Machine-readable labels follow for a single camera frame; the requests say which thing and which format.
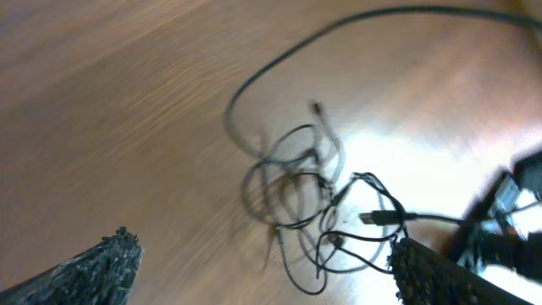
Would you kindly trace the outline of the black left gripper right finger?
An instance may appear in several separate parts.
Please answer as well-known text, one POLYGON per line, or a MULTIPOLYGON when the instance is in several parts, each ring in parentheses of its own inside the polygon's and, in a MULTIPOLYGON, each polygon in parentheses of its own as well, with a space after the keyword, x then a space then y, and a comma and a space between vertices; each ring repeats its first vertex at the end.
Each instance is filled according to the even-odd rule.
POLYGON ((387 263, 404 305, 530 304, 411 238, 391 243, 387 263))

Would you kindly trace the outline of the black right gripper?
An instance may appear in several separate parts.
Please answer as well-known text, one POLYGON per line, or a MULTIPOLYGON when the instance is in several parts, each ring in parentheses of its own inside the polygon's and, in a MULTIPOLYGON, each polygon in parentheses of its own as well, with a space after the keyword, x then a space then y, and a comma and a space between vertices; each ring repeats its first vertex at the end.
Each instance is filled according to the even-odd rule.
POLYGON ((445 244, 445 257, 474 273, 500 266, 540 283, 541 225, 523 233, 513 219, 540 206, 541 151, 534 150, 500 170, 445 244))

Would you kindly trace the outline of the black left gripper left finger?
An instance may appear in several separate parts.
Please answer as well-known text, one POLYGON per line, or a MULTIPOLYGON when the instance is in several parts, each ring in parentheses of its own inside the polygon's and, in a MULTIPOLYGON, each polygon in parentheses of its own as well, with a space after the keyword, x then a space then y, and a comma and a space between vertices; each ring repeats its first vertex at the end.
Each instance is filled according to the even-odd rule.
POLYGON ((125 305, 141 259, 138 236, 121 226, 94 247, 1 291, 1 303, 125 305))

